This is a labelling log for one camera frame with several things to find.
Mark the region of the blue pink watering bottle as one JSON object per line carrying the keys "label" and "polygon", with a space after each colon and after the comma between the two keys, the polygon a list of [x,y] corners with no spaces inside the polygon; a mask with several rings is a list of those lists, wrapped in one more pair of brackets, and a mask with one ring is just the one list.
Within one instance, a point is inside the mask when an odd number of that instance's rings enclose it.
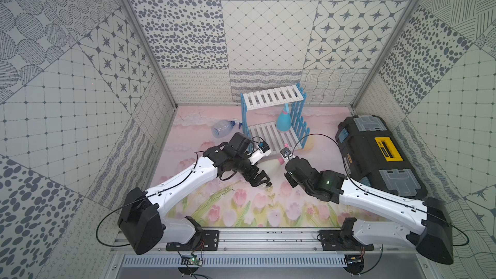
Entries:
{"label": "blue pink watering bottle", "polygon": [[276,120],[276,129],[282,133],[288,132],[291,129],[291,115],[288,103],[284,104],[283,110]]}

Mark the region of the clear blue spray bottle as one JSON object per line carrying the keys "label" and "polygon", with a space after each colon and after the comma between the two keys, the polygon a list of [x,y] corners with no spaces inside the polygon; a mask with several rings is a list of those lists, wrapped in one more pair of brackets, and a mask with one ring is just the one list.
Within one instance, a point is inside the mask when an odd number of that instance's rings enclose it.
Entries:
{"label": "clear blue spray bottle", "polygon": [[215,138],[223,138],[226,137],[236,127],[238,129],[241,129],[242,125],[243,124],[241,121],[220,120],[212,126],[211,132]]}

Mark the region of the white pink watering bottle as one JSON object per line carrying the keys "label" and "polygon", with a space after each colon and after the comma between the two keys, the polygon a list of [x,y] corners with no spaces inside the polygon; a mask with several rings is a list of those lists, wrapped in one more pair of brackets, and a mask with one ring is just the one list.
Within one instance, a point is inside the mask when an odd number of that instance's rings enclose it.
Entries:
{"label": "white pink watering bottle", "polygon": [[274,158],[258,163],[259,168],[264,171],[268,177],[274,178],[284,170],[286,161],[282,158]]}

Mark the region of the aluminium mounting rail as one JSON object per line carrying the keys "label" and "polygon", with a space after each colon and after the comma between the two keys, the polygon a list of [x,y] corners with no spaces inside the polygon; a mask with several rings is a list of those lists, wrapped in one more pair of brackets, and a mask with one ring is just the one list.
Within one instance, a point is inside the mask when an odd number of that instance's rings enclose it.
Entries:
{"label": "aluminium mounting rail", "polygon": [[135,251],[124,245],[122,232],[115,241],[115,251],[136,255],[161,252],[184,253],[358,253],[378,251],[413,252],[417,250],[407,239],[410,232],[391,222],[355,222],[353,227],[319,228],[220,228],[203,227],[186,244],[160,240],[149,249]]}

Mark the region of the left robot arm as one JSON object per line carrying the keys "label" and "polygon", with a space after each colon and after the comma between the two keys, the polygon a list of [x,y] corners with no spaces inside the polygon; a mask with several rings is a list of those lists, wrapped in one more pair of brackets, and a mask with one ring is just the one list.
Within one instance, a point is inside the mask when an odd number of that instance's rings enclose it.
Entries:
{"label": "left robot arm", "polygon": [[201,243],[201,225],[191,216],[169,217],[169,212],[203,185],[220,180],[224,173],[240,174],[253,187],[270,185],[267,173],[257,165],[270,154],[264,139],[235,133],[230,141],[199,151],[194,164],[167,181],[144,191],[138,187],[129,191],[118,227],[137,255],[160,243],[194,249]]}

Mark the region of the blue and white slatted shelf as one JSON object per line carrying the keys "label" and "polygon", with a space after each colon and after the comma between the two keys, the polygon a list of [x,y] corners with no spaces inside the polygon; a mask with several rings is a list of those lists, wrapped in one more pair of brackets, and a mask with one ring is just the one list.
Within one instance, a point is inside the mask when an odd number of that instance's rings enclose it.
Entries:
{"label": "blue and white slatted shelf", "polygon": [[[279,151],[285,144],[292,149],[303,149],[310,133],[303,116],[306,97],[298,83],[241,94],[243,133],[258,141],[266,140],[273,151]],[[276,123],[284,107],[289,107],[291,121],[289,130],[282,132]]]}

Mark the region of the small green circuit board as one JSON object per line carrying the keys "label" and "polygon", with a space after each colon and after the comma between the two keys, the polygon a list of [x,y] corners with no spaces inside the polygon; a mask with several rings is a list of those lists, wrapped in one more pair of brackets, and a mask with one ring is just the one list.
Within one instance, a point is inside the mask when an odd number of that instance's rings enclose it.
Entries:
{"label": "small green circuit board", "polygon": [[188,266],[188,267],[201,267],[203,266],[203,260],[196,255],[191,255],[191,256],[181,256],[181,263],[182,265]]}

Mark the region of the pink floral table mat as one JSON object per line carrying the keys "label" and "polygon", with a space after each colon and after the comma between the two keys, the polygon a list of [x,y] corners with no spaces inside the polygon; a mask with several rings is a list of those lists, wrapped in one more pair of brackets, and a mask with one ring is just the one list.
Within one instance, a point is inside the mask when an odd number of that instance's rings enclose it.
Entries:
{"label": "pink floral table mat", "polygon": [[[333,143],[338,124],[350,115],[346,107],[305,107],[303,116],[311,130],[298,151],[317,170],[344,171]],[[240,107],[181,106],[152,179],[158,185],[194,164],[196,152],[218,145],[211,132],[220,120],[240,120]],[[272,186],[252,187],[239,174],[225,173],[172,206],[170,218],[193,217],[204,227],[340,227],[348,217],[381,221],[371,212],[343,204],[325,203],[292,188],[285,169],[271,178]]]}

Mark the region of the black yellow toolbox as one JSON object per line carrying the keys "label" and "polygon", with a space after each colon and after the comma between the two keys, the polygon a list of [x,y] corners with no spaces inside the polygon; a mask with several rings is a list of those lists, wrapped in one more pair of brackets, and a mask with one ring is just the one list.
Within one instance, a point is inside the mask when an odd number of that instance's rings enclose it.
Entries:
{"label": "black yellow toolbox", "polygon": [[382,118],[347,117],[338,124],[335,138],[346,174],[354,181],[403,198],[422,200],[428,195]]}

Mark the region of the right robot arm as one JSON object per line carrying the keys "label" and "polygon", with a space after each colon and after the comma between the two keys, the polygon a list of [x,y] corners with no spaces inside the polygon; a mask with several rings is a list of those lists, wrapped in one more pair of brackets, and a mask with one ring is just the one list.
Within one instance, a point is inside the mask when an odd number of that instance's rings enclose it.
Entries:
{"label": "right robot arm", "polygon": [[313,168],[295,156],[285,164],[285,177],[320,201],[364,209],[386,219],[378,224],[355,220],[350,228],[356,242],[412,247],[436,263],[452,265],[453,226],[442,200],[412,200],[360,184],[344,174]]}

